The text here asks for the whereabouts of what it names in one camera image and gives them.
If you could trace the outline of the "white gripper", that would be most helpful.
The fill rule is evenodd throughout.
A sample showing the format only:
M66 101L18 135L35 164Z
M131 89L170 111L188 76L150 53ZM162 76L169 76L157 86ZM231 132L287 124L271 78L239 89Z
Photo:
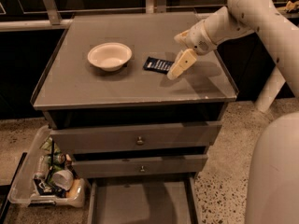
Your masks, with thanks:
M167 73L167 77L170 80L178 78L195 64L197 54L205 55L217 48L217 45L210 39L206 31L205 21L199 21L189 30L175 35L174 40L180 45L190 49L185 49L178 53L178 56Z

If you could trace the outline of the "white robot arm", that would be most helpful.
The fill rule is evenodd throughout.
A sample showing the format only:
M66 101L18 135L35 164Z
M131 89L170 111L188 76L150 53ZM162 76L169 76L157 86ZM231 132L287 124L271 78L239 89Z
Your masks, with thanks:
M176 35L186 47L167 76L179 77L200 55L254 31L287 84L299 94L299 29L272 0L227 0L208 18ZM245 224L299 224L299 112L273 121L258 139L249 168Z

